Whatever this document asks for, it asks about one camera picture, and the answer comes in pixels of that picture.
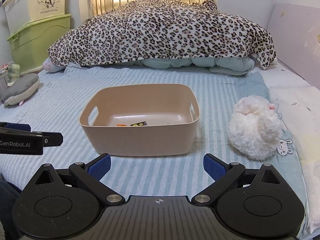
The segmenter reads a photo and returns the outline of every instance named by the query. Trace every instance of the white fluffy plush toy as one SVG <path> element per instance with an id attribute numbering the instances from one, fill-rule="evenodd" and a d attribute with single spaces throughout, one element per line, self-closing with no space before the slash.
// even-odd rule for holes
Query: white fluffy plush toy
<path id="1" fill-rule="evenodd" d="M 282 135 L 275 106 L 260 96 L 241 98 L 233 108 L 228 138 L 233 147 L 250 159 L 272 156 Z"/>

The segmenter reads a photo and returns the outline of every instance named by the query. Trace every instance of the tan plastic storage basket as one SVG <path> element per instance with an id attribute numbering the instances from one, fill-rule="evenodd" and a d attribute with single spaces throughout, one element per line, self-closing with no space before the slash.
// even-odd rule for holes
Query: tan plastic storage basket
<path id="1" fill-rule="evenodd" d="M 89 125 L 95 107 L 98 114 Z M 100 90 L 85 107 L 80 124 L 100 154 L 176 155 L 191 149 L 199 115 L 188 86 L 142 84 Z M 138 122 L 147 125 L 130 126 Z"/>

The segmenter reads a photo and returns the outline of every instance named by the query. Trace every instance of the leopard print pillow cover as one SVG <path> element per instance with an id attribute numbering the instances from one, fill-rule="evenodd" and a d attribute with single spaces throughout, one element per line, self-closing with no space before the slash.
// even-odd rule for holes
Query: leopard print pillow cover
<path id="1" fill-rule="evenodd" d="M 148 58 L 253 56 L 267 69 L 274 58 L 270 33 L 214 2 L 136 0 L 68 31 L 48 49 L 60 67 L 108 65 Z"/>

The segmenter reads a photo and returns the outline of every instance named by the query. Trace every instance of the white headboard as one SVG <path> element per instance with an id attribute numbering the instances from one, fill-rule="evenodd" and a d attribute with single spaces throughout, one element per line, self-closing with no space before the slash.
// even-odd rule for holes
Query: white headboard
<path id="1" fill-rule="evenodd" d="M 278 4 L 268 31 L 277 58 L 320 89 L 320 8 Z"/>

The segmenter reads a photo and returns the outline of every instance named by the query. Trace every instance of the white mattress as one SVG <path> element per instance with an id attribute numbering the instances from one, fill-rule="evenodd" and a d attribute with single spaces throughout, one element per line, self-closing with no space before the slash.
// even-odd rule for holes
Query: white mattress
<path id="1" fill-rule="evenodd" d="M 292 134 L 307 189 L 306 234 L 320 227 L 320 91 L 315 87 L 270 88 L 271 103 Z"/>
<path id="2" fill-rule="evenodd" d="M 260 65 L 255 65 L 251 73 L 260 72 L 268 88 L 271 87 L 309 87 L 309 83 L 302 77 L 284 67 L 278 62 L 271 65 L 267 70 L 262 70 Z"/>

